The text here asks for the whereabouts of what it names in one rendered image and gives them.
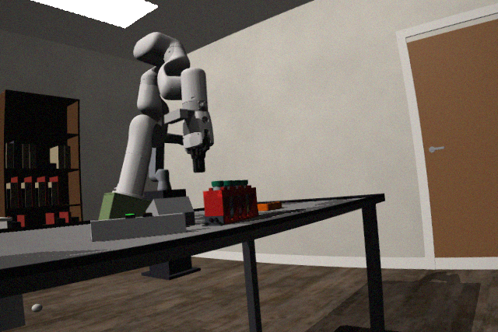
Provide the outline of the orange digital multimeter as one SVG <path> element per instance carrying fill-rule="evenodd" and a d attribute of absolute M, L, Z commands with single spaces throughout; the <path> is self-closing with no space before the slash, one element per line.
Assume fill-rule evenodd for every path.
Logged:
<path fill-rule="evenodd" d="M 258 211 L 270 211 L 270 210 L 282 208 L 282 202 L 276 202 L 276 203 L 271 203 L 271 204 L 269 204 L 269 202 L 266 202 L 266 203 L 258 204 Z"/>

